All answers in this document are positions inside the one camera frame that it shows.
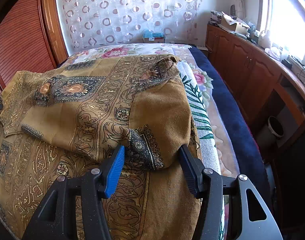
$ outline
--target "brown fabric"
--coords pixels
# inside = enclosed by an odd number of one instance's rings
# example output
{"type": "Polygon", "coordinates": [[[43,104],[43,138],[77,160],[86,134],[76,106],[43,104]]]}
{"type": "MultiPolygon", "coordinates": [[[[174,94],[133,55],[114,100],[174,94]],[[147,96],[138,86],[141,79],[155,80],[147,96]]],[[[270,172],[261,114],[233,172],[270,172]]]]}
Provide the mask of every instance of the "brown fabric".
{"type": "MultiPolygon", "coordinates": [[[[18,72],[2,93],[0,113],[6,227],[21,238],[58,175],[82,176],[121,143],[128,147],[124,169],[103,202],[113,239],[191,238],[200,205],[176,153],[182,144],[195,156],[200,151],[177,60],[131,56],[18,72]]],[[[80,198],[76,217],[84,239],[80,198]]]]}

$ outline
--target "blue blanket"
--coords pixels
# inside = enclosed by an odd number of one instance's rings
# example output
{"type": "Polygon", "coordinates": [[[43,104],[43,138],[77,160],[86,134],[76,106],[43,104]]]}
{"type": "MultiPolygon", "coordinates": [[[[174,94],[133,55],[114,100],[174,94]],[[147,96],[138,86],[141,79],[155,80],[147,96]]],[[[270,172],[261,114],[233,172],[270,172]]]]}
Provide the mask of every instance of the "blue blanket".
{"type": "Polygon", "coordinates": [[[214,87],[212,96],[232,142],[240,172],[250,178],[271,209],[269,184],[264,163],[235,99],[206,56],[195,47],[189,50],[198,67],[206,71],[208,76],[213,79],[211,82],[214,87]]]}

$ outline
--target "circle pattern curtain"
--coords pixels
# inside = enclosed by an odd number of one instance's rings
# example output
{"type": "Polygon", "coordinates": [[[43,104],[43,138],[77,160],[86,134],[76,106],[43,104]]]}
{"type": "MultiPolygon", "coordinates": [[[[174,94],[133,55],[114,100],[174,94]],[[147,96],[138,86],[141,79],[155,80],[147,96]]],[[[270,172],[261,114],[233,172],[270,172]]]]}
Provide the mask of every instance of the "circle pattern curtain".
{"type": "Polygon", "coordinates": [[[195,39],[202,0],[58,0],[70,51],[142,41],[145,29],[166,42],[195,39]]]}

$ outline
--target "white bucket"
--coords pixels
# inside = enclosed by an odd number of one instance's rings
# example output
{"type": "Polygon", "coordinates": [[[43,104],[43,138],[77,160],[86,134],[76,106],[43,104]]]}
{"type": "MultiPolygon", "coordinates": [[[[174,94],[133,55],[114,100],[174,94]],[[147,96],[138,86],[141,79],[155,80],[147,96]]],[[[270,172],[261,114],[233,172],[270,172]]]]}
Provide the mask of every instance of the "white bucket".
{"type": "Polygon", "coordinates": [[[256,142],[260,149],[270,148],[275,141],[283,137],[284,130],[277,118],[270,116],[267,124],[260,130],[256,136],[256,142]]]}

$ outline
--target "cabinet door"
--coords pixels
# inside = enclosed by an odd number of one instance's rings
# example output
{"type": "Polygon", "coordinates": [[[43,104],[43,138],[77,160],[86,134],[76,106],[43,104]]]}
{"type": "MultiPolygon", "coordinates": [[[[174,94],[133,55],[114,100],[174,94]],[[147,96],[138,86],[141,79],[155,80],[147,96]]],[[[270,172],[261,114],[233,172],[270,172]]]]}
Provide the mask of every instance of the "cabinet door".
{"type": "Polygon", "coordinates": [[[56,0],[42,0],[42,6],[49,44],[58,65],[68,58],[68,53],[59,25],[56,0]]]}
{"type": "Polygon", "coordinates": [[[208,59],[211,62],[211,64],[214,64],[215,55],[216,55],[216,38],[217,38],[217,28],[213,27],[211,25],[207,26],[207,39],[206,39],[206,45],[208,48],[212,50],[212,52],[209,53],[208,59]]]}
{"type": "Polygon", "coordinates": [[[250,45],[233,39],[231,57],[227,62],[223,79],[235,98],[238,98],[241,90],[245,87],[250,74],[251,54],[252,48],[250,45]]]}
{"type": "Polygon", "coordinates": [[[257,116],[281,74],[280,68],[267,55],[253,52],[251,73],[237,101],[248,125],[257,116]]]}
{"type": "Polygon", "coordinates": [[[231,55],[231,34],[220,30],[218,33],[218,45],[216,47],[216,56],[213,66],[223,77],[226,69],[229,66],[229,58],[231,55]]]}

